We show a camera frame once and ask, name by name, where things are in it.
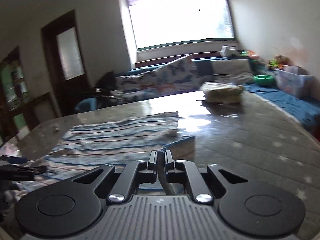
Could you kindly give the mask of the blue striped knitted garment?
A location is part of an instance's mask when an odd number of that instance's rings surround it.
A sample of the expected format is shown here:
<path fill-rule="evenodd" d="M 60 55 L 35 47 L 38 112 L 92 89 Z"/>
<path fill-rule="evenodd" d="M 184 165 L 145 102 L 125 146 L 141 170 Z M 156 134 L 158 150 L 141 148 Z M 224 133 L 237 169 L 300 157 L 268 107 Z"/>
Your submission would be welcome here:
<path fill-rule="evenodd" d="M 27 165 L 45 165 L 47 171 L 34 181 L 22 181 L 18 198 L 52 183 L 71 178 L 101 165 L 123 167 L 134 160 L 148 160 L 152 150 L 170 150 L 173 158 L 195 151 L 195 136 L 178 128 L 178 113 L 167 112 L 116 122 L 81 124 L 69 129 L 57 142 L 40 134 L 40 141 L 24 152 Z"/>

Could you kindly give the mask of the clear bag of folded clothes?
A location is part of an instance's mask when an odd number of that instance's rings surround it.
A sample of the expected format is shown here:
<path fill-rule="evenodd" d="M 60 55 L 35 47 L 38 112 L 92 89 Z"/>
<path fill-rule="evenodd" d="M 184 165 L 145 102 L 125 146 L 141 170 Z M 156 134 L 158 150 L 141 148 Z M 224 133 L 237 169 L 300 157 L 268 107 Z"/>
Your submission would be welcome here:
<path fill-rule="evenodd" d="M 200 87 L 208 103 L 235 104 L 241 102 L 241 95 L 245 87 L 218 82 L 205 82 Z"/>

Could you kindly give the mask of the dark wooden cabinet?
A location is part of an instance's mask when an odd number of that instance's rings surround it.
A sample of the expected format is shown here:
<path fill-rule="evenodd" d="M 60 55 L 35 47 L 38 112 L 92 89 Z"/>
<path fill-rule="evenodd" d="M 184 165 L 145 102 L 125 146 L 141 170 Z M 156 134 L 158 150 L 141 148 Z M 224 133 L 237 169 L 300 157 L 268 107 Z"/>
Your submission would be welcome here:
<path fill-rule="evenodd" d="M 1 143 L 18 141 L 45 120 L 57 117 L 50 93 L 29 94 L 19 48 L 1 61 Z"/>

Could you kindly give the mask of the long butterfly print cushion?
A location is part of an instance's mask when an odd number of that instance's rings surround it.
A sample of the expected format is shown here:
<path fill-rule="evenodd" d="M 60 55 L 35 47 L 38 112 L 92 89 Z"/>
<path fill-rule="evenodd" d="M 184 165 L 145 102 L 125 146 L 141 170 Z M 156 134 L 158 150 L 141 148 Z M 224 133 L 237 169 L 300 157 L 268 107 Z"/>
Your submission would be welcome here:
<path fill-rule="evenodd" d="M 117 88 L 123 92 L 134 92 L 148 88 L 158 88 L 161 81 L 154 70 L 137 75 L 116 77 Z"/>

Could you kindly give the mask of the black bag on sofa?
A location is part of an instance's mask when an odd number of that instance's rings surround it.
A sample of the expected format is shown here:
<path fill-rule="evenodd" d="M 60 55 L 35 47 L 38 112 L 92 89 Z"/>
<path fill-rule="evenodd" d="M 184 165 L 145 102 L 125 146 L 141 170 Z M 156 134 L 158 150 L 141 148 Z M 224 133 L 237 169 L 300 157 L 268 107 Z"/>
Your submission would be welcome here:
<path fill-rule="evenodd" d="M 113 96 L 113 91 L 117 90 L 117 81 L 114 71 L 104 74 L 96 83 L 94 91 L 98 95 Z"/>

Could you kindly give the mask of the large butterfly print cushion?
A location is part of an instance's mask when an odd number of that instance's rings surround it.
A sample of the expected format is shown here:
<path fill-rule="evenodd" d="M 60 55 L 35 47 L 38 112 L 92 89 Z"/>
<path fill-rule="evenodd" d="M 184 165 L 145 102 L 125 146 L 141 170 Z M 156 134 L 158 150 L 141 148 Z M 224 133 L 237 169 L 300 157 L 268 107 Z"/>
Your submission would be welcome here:
<path fill-rule="evenodd" d="M 155 74 L 158 85 L 198 83 L 196 65 L 190 54 L 157 68 Z"/>

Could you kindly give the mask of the blue sofa bench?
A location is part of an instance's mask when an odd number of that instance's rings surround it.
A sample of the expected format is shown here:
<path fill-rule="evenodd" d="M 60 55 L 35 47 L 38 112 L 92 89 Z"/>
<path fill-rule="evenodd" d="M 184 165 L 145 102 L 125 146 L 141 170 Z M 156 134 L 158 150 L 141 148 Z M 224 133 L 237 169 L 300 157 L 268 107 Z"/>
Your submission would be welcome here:
<path fill-rule="evenodd" d="M 198 83 L 178 83 L 160 85 L 158 88 L 148 88 L 137 90 L 134 92 L 123 92 L 122 90 L 113 91 L 113 96 L 103 96 L 95 93 L 94 89 L 85 94 L 85 99 L 80 101 L 75 111 L 78 113 L 95 111 L 100 108 L 121 105 L 129 102 L 142 101 L 147 99 L 158 98 L 173 94 L 194 92 L 200 89 L 205 82 L 231 83 L 229 76 L 226 74 L 214 74 L 210 62 L 212 60 L 232 60 L 232 59 L 248 59 L 253 73 L 253 77 L 257 75 L 256 70 L 260 69 L 261 64 L 249 57 L 215 57 L 212 59 L 193 60 L 196 65 L 196 74 Z M 124 76 L 137 75 L 147 71 L 156 70 L 163 65 L 155 67 L 140 68 L 126 73 Z M 309 132 L 314 132 L 319 128 L 319 101 L 308 96 L 305 98 L 296 98 L 277 87 L 274 77 L 274 84 L 271 86 L 260 86 L 256 83 L 242 84 L 248 92 L 255 93 L 261 97 L 273 102 L 285 112 L 294 116 Z"/>

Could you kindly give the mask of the dark wooden door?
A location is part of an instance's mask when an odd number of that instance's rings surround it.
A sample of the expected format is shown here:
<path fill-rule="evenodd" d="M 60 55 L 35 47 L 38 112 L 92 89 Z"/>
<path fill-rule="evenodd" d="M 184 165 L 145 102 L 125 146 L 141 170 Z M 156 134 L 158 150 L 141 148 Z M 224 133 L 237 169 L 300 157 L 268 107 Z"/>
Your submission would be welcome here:
<path fill-rule="evenodd" d="M 50 82 L 63 116 L 71 115 L 90 85 L 82 58 L 75 10 L 41 29 Z"/>

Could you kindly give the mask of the grey white cushion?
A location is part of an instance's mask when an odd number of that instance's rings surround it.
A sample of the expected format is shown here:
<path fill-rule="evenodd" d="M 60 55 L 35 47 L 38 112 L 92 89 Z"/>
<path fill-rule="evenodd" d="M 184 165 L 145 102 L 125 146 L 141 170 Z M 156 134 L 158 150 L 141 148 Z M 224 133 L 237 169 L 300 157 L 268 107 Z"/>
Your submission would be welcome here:
<path fill-rule="evenodd" d="M 248 59 L 212 60 L 214 74 L 226 74 L 234 85 L 253 83 L 253 73 Z"/>

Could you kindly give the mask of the green plastic bowl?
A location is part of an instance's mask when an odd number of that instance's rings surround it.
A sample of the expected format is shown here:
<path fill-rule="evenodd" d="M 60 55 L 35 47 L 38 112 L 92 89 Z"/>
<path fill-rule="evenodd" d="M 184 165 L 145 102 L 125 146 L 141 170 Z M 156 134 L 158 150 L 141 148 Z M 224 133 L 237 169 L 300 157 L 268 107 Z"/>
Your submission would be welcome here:
<path fill-rule="evenodd" d="M 260 86 L 271 86 L 274 84 L 274 77 L 271 75 L 256 75 L 253 77 L 253 81 Z"/>

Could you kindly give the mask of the white plush toy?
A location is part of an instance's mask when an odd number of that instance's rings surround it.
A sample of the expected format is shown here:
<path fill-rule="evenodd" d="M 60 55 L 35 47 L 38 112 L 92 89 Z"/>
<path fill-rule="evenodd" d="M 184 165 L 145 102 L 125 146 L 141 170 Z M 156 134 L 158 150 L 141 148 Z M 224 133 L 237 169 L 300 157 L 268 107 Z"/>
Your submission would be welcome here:
<path fill-rule="evenodd" d="M 241 55 L 240 51 L 237 50 L 235 46 L 222 46 L 220 50 L 221 57 L 239 57 Z"/>

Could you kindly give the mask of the clear plastic storage box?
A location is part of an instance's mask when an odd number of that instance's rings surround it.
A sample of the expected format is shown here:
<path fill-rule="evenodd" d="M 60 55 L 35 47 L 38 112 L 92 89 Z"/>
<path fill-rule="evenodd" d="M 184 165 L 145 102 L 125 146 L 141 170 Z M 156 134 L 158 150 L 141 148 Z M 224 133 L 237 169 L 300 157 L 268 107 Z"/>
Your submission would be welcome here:
<path fill-rule="evenodd" d="M 303 68 L 285 65 L 284 69 L 276 69 L 274 77 L 280 90 L 296 98 L 310 95 L 313 76 Z"/>

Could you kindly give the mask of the brown green plush toys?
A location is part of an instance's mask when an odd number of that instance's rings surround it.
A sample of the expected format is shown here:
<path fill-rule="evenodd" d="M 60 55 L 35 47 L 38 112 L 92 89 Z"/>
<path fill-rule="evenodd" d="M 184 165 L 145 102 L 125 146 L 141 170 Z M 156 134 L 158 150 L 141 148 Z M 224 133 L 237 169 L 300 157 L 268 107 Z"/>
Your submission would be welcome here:
<path fill-rule="evenodd" d="M 290 59 L 283 55 L 277 55 L 268 62 L 268 69 L 283 69 L 285 65 L 290 64 Z"/>

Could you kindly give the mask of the window with green frame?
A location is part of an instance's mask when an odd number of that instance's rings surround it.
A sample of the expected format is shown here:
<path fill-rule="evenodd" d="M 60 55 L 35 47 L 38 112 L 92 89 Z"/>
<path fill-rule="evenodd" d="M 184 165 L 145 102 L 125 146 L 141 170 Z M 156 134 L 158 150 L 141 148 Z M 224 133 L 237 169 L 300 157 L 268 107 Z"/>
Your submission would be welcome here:
<path fill-rule="evenodd" d="M 126 0 L 138 50 L 235 38 L 228 0 Z"/>

